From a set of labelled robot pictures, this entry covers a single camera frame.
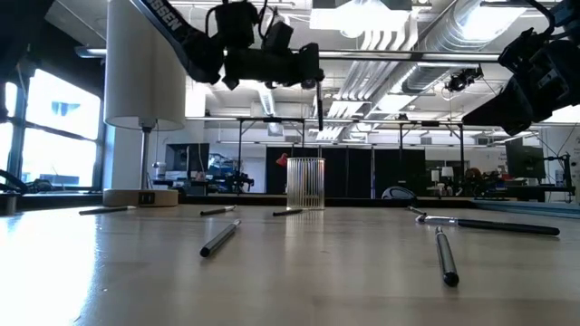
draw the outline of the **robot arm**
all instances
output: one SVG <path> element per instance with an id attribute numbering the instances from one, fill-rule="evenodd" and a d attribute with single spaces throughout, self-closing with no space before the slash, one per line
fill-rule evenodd
<path id="1" fill-rule="evenodd" d="M 527 1 L 550 25 L 541 34 L 524 31 L 504 49 L 498 62 L 514 75 L 496 98 L 463 118 L 466 125 L 500 126 L 513 136 L 554 110 L 580 103 L 580 3 L 563 0 L 548 11 Z M 552 35 L 555 27 L 565 32 Z"/>
<path id="2" fill-rule="evenodd" d="M 284 86 L 302 83 L 303 87 L 312 88 L 324 78 L 318 64 L 318 44 L 309 43 L 298 53 L 292 53 L 288 49 L 292 27 L 278 22 L 268 26 L 265 34 L 259 31 L 267 8 L 277 15 L 275 9 L 267 6 L 267 0 L 260 13 L 247 0 L 232 3 L 224 0 L 222 5 L 211 8 L 208 16 L 215 12 L 217 21 L 217 33 L 212 37 L 189 25 L 167 0 L 131 1 L 169 41 L 196 82 L 218 82 L 218 72 L 224 64 L 223 82 L 230 90 L 242 79 L 264 82 L 270 88 L 274 83 Z M 253 29 L 257 24 L 263 41 L 261 49 L 249 48 L 254 43 Z"/>

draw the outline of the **desk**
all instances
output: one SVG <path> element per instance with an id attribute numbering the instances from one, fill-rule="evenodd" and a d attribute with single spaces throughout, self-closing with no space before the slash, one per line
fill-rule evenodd
<path id="1" fill-rule="evenodd" d="M 460 283 L 443 285 L 434 227 L 403 208 L 79 209 L 0 219 L 0 325 L 577 325 L 580 224 L 472 209 L 432 215 L 560 227 L 554 237 L 445 228 Z M 214 257 L 201 246 L 235 218 Z"/>

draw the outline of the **metal stand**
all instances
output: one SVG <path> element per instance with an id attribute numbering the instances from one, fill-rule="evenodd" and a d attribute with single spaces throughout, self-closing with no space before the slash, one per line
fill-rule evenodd
<path id="1" fill-rule="evenodd" d="M 141 142 L 141 174 L 140 174 L 140 189 L 145 190 L 149 188 L 147 182 L 147 157 L 149 155 L 149 135 L 152 128 L 143 127 L 143 139 Z"/>

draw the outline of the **window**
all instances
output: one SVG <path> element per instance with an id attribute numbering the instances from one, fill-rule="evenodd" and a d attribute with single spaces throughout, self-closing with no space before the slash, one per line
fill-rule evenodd
<path id="1" fill-rule="evenodd" d="M 100 115 L 99 97 L 36 70 L 30 79 L 25 111 L 23 182 L 40 178 L 50 181 L 57 190 L 99 186 L 92 182 Z M 31 128 L 31 122 L 48 128 Z"/>
<path id="2" fill-rule="evenodd" d="M 99 97 L 41 70 L 30 79 L 28 93 L 27 121 L 97 139 Z"/>
<path id="3" fill-rule="evenodd" d="M 91 187 L 95 159 L 94 142 L 27 129 L 21 179 L 49 180 L 56 188 Z"/>
<path id="4" fill-rule="evenodd" d="M 12 147 L 12 124 L 0 124 L 0 169 L 6 170 L 8 167 L 8 155 Z"/>

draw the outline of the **fluorescent light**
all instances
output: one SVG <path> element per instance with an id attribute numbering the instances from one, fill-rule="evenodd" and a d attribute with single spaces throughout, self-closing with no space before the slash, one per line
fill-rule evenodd
<path id="1" fill-rule="evenodd" d="M 312 9 L 310 29 L 344 31 L 358 37 L 363 31 L 398 31 L 411 11 L 391 10 L 380 0 L 350 1 L 338 8 Z"/>

